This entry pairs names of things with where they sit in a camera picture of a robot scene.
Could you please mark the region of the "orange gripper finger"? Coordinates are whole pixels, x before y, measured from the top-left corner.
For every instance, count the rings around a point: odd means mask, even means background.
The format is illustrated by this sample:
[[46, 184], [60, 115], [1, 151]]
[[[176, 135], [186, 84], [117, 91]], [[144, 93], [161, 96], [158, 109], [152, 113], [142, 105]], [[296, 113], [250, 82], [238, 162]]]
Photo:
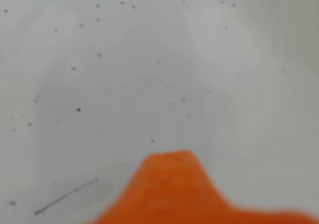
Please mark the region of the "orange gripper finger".
[[144, 159], [93, 224], [317, 224], [294, 212], [245, 210], [225, 201], [190, 151]]

